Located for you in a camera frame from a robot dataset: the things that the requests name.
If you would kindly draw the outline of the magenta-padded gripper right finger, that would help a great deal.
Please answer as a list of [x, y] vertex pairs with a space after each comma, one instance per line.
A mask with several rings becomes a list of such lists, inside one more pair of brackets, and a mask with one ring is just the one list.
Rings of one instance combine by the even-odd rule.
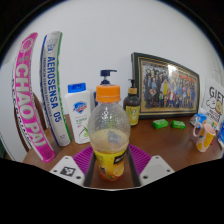
[[127, 155], [135, 187], [145, 186], [174, 173], [161, 156], [151, 156], [134, 145], [128, 145]]

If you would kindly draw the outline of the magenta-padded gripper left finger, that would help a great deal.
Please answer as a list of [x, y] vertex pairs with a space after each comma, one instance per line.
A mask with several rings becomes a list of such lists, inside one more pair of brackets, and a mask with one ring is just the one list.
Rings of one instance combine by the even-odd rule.
[[94, 165], [95, 155], [89, 146], [74, 156], [64, 156], [50, 172], [79, 186], [89, 187]]

